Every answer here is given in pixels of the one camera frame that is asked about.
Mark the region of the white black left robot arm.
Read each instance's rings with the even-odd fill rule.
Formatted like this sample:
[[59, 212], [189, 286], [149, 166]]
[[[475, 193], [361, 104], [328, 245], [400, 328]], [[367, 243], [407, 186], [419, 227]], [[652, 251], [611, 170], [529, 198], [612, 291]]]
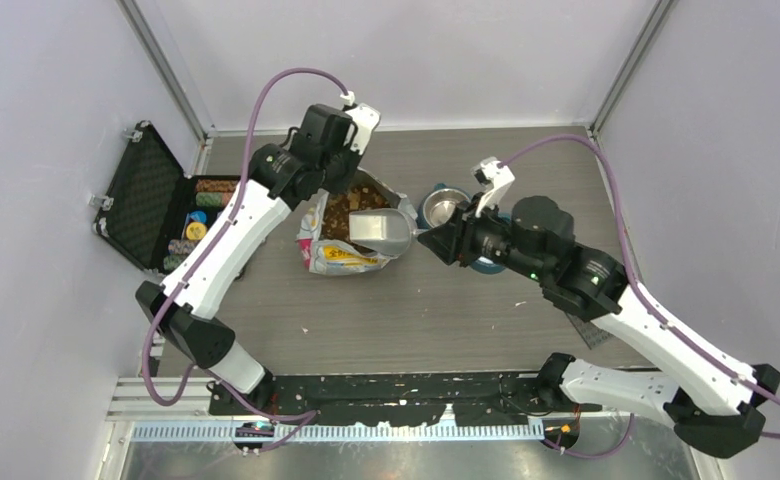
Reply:
[[136, 291], [154, 332], [228, 383], [250, 414], [271, 405], [269, 373], [217, 319], [220, 304], [261, 243], [300, 203], [350, 184], [379, 122], [379, 112], [366, 104], [310, 106], [288, 143], [252, 152], [246, 180], [192, 253], [160, 283], [145, 281]]

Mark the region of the white yellow pet food bag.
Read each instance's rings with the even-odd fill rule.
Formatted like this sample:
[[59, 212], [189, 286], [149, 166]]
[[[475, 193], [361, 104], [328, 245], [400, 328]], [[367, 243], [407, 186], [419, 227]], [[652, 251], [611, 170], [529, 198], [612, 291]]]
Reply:
[[398, 253], [375, 251], [350, 239], [349, 215], [376, 209], [399, 211], [416, 228], [417, 213], [409, 197], [366, 170], [358, 170], [344, 192], [321, 194], [302, 217], [296, 235], [307, 270], [325, 276], [361, 274], [381, 270], [399, 258]]

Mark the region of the metal food scoop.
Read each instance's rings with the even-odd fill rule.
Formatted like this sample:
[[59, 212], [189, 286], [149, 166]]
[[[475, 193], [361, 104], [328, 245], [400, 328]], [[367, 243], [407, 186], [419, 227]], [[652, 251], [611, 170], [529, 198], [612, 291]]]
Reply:
[[352, 212], [348, 224], [352, 244], [390, 257], [404, 254], [417, 231], [411, 216], [393, 208]]

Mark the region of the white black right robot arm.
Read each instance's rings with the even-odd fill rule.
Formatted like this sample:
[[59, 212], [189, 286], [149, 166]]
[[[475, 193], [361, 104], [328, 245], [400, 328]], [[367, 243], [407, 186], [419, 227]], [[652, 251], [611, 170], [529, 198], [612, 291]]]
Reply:
[[660, 320], [646, 289], [629, 281], [614, 257], [577, 242], [573, 217], [553, 200], [524, 198], [509, 217], [463, 202], [418, 240], [448, 265], [486, 259], [535, 281], [555, 308], [611, 333], [654, 366], [651, 373], [626, 372], [554, 353], [533, 385], [546, 408], [615, 408], [669, 427], [721, 459], [764, 437], [760, 406], [777, 390], [780, 373], [736, 360], [674, 318]]

